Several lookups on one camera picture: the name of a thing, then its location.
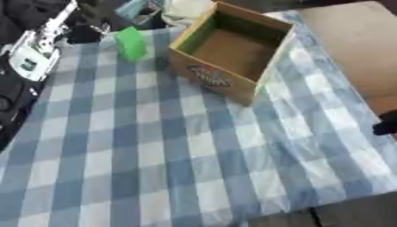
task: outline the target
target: table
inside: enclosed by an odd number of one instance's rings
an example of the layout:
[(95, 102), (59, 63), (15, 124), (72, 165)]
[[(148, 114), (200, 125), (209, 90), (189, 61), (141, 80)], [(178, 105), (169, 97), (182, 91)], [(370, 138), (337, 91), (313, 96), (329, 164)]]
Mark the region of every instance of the table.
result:
[(397, 109), (397, 18), (361, 2), (301, 10), (335, 62), (376, 114)]
[(295, 36), (244, 108), (177, 77), (144, 32), (135, 64), (114, 41), (65, 47), (0, 155), (0, 226), (224, 226), (397, 190), (397, 152), (296, 12)]

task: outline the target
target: cardboard box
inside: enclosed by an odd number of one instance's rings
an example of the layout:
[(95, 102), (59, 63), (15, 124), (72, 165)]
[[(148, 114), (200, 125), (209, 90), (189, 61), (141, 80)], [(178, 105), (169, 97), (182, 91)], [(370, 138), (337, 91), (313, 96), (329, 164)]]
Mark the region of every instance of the cardboard box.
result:
[(291, 24), (216, 3), (169, 45), (169, 59), (180, 76), (249, 106), (291, 30)]

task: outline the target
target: black object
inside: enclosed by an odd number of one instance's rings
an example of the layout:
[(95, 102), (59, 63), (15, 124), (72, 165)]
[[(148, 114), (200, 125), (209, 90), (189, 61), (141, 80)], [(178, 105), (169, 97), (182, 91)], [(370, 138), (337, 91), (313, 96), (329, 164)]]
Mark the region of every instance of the black object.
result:
[(56, 12), (65, 8), (68, 0), (30, 0), (33, 6), (40, 12)]
[(380, 123), (373, 126), (374, 134), (383, 136), (397, 133), (397, 110), (379, 115)]
[(70, 32), (66, 35), (68, 43), (97, 43), (101, 40), (102, 34), (93, 27), (101, 28), (107, 21), (105, 16), (94, 8), (95, 2), (79, 4), (79, 9), (66, 21), (70, 27)]
[(33, 82), (19, 76), (8, 60), (8, 52), (0, 57), (0, 152), (30, 114), (45, 84), (45, 81)]
[(25, 30), (39, 27), (47, 19), (31, 0), (0, 0), (0, 45), (16, 42)]
[(315, 227), (323, 227), (323, 224), (321, 223), (321, 219), (318, 216), (317, 212), (315, 211), (315, 208), (310, 207), (307, 211), (310, 214), (313, 223), (315, 224)]

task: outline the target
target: white cloth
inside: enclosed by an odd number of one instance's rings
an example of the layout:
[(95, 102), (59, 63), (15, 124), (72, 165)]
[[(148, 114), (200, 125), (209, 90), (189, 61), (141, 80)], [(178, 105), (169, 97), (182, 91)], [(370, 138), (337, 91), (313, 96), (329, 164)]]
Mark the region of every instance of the white cloth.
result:
[(168, 25), (189, 26), (212, 4), (211, 0), (165, 0), (161, 17)]

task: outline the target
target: blue and white checkered tablecloth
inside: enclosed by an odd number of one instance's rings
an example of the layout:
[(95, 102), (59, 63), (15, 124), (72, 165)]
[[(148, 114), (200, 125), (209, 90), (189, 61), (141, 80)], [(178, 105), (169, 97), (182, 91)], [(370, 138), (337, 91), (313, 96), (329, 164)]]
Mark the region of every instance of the blue and white checkered tablecloth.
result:
[(66, 47), (0, 155), (0, 226), (224, 226), (397, 190), (397, 150), (295, 12), (293, 41), (252, 107), (167, 68), (180, 28)]

